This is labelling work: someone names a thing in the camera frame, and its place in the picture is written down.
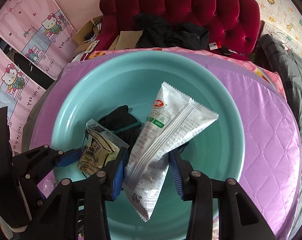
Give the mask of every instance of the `cardboard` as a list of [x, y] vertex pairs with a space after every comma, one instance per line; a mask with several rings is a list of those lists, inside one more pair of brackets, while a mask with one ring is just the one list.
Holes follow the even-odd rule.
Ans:
[[113, 41], [113, 43], [111, 44], [110, 48], [108, 50], [115, 50], [115, 46], [118, 43], [120, 35], [118, 35], [115, 40]]
[[120, 49], [134, 49], [143, 31], [123, 31], [120, 32], [118, 43], [115, 46], [115, 50]]
[[[93, 18], [89, 22], [87, 22], [75, 35], [73, 35], [73, 39], [78, 43], [78, 48], [75, 50], [75, 52], [81, 52], [85, 51], [93, 41], [89, 41], [86, 43], [83, 43], [85, 40], [86, 35], [92, 31], [92, 27], [94, 23], [99, 20], [101, 16], [98, 16], [96, 18]], [[93, 32], [96, 36], [99, 35], [99, 29], [97, 27], [93, 28]]]

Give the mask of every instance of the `plastic bag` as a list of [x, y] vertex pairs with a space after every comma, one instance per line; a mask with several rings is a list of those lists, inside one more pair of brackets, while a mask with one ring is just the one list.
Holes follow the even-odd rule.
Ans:
[[48, 198], [56, 186], [57, 183], [54, 180], [50, 179], [49, 176], [46, 176], [42, 187], [43, 195], [45, 195], [45, 197]]
[[144, 221], [152, 215], [168, 170], [169, 151], [186, 143], [218, 119], [164, 82], [125, 167], [123, 189]]
[[129, 145], [93, 119], [87, 122], [78, 169], [92, 175], [115, 160], [121, 147]]

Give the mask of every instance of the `white card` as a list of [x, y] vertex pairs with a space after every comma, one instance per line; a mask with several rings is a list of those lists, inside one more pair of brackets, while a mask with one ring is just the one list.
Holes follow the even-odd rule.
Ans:
[[87, 48], [87, 50], [84, 53], [90, 53], [93, 51], [95, 46], [99, 43], [100, 40], [96, 40], [90, 44], [90, 46]]

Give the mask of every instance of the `blue gripper pad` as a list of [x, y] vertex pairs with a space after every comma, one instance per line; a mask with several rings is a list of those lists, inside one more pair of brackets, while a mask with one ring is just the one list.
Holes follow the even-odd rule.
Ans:
[[176, 162], [176, 159], [174, 158], [173, 151], [169, 152], [169, 165], [170, 165], [170, 170], [172, 172], [176, 192], [183, 200], [183, 195], [184, 195], [183, 194], [183, 180], [182, 180], [179, 168], [177, 167], [177, 162]]
[[68, 157], [63, 158], [58, 164], [57, 167], [66, 167], [72, 163], [77, 162], [80, 159], [81, 148], [77, 149], [76, 152], [69, 155]]
[[127, 164], [128, 159], [129, 159], [129, 153], [128, 153], [128, 150], [126, 149], [123, 153], [122, 160], [118, 166], [118, 170], [116, 171], [116, 174], [115, 174], [115, 177], [113, 180], [113, 192], [112, 192], [113, 200], [116, 200], [116, 198], [121, 193], [122, 184], [123, 184], [123, 180], [124, 180], [124, 167]]

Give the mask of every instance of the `hello kitty character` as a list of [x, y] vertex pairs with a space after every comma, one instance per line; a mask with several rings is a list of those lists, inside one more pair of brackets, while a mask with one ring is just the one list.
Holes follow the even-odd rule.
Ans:
[[8, 67], [5, 68], [5, 73], [2, 77], [2, 80], [4, 83], [8, 85], [7, 91], [10, 91], [11, 89], [13, 91], [16, 91], [17, 89], [23, 89], [25, 82], [24, 78], [21, 78], [19, 76], [22, 76], [22, 72], [18, 72], [13, 63], [9, 64]]
[[48, 15], [45, 21], [42, 22], [42, 25], [45, 28], [44, 34], [59, 34], [62, 31], [62, 27], [57, 23], [57, 19], [53, 13]]

